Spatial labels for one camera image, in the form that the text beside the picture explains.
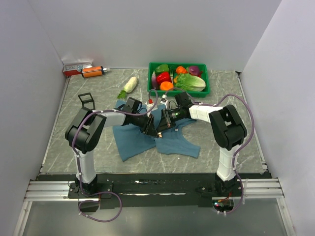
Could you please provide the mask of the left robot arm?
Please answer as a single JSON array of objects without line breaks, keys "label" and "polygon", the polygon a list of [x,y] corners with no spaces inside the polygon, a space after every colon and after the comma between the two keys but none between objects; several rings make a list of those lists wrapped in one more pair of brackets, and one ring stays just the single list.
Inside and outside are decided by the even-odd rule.
[{"label": "left robot arm", "polygon": [[152,137],[158,137],[151,114],[157,102],[151,103],[141,113],[142,102],[128,98],[125,104],[112,110],[91,110],[82,107],[69,125],[65,139],[74,153],[76,160],[76,185],[87,198],[97,193],[97,175],[94,167],[94,149],[103,129],[112,126],[135,125],[140,131]]}]

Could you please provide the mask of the blue tank top garment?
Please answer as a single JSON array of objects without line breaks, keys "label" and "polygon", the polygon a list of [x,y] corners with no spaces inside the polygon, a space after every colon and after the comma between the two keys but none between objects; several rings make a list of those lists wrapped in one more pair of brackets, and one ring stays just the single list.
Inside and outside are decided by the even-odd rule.
[{"label": "blue tank top garment", "polygon": [[152,148],[157,148],[162,154],[180,154],[197,158],[200,147],[190,143],[182,133],[183,127],[194,122],[196,121],[188,118],[177,121],[173,128],[163,131],[162,138],[145,135],[133,124],[114,126],[114,138],[121,160],[127,161]]}]

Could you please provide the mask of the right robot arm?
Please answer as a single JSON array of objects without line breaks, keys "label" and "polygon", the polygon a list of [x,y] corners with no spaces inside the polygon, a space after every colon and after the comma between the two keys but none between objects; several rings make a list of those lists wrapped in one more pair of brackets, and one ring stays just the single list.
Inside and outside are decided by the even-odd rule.
[{"label": "right robot arm", "polygon": [[233,105],[211,107],[195,105],[188,93],[182,92],[175,96],[177,108],[165,108],[161,111],[161,120],[157,126],[161,138],[166,130],[175,127],[177,121],[185,118],[201,120],[211,125],[216,143],[220,147],[219,166],[215,176],[215,190],[226,196],[236,188],[237,150],[247,136],[246,127]]}]

